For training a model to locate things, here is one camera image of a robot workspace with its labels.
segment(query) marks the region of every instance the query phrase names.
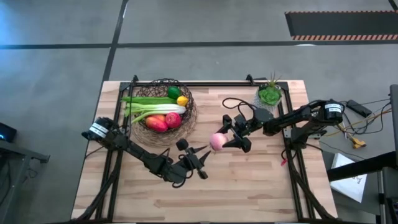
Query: yellow lemon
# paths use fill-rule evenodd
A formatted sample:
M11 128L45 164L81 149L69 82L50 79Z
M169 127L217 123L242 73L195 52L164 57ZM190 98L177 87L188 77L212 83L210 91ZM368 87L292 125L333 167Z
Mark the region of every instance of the yellow lemon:
M185 96L179 96L179 97L177 98L177 104L178 104L178 105L180 105L180 106L185 106L185 105L187 105L187 103L188 103L188 98L187 98L187 97L185 97Z

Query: potted plant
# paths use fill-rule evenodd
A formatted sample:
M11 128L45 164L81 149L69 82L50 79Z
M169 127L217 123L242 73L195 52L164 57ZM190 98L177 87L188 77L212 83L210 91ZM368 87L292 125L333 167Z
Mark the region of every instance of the potted plant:
M275 79L275 77L276 74L274 72L274 74L271 74L271 79L268 83L259 86L254 96L254 105L258 108L264 108L273 112L278 107L280 101L282 101L282 90L277 84L281 76L278 79Z

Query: pink ball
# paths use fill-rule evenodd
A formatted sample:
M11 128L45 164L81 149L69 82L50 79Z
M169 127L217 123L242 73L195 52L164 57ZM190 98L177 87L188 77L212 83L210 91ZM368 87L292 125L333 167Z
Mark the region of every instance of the pink ball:
M215 151L220 151L223 149L223 144L228 142L228 138L225 136L225 134L222 133L215 133L211 135L210 138L210 146L215 150Z

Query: green fruit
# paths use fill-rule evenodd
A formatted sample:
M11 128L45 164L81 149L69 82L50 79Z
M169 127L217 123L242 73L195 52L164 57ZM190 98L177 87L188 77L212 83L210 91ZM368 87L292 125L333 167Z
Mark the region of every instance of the green fruit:
M181 90L176 86L170 86L167 90L167 96L176 100L179 96L181 96Z

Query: butcher block tabletop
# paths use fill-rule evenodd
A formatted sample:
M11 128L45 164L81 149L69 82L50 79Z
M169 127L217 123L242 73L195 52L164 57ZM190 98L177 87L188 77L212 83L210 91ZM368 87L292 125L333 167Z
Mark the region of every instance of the butcher block tabletop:
M294 109L308 103L304 81L288 80L285 82L289 84ZM113 118L119 84L120 82L104 82L96 117ZM224 114L228 114L232 118L238 114L237 109L224 108L221 105L223 99L235 97L252 102L258 87L205 86L189 87L189 89L198 109L198 117L197 125L187 141L191 147L201 147L209 145L210 136L222 127ZM283 97L282 104L286 113L287 107L284 99ZM237 103L234 100L226 102L229 106ZM251 118L250 109L243 109L243 113L248 119ZM274 116L279 116L277 110L274 111ZM245 154L242 150L235 148L212 152L203 169L207 172L208 178L202 180L194 172L193 177L187 179L185 185L179 189L174 189L172 183L164 182L149 173L142 162L124 152L113 221L297 221L289 170L287 164L281 165L280 154L284 150L282 134L267 137L260 130L252 133L248 138L252 141L250 152ZM154 148L141 144L134 139L134 136L131 139L149 152L160 154L165 150L165 148ZM318 146L316 140L309 140L309 143ZM99 147L98 143L90 142L87 153ZM211 150L209 147L202 150L198 153L198 157L209 150ZM337 217L322 152L311 147L302 152L312 192L326 210ZM170 157L176 161L179 154L181 152L172 146ZM106 149L101 149L85 160L72 218L81 215L100 190L105 158ZM104 216L108 211L109 195L110 190L105 198ZM300 200L304 217L308 217L301 189Z

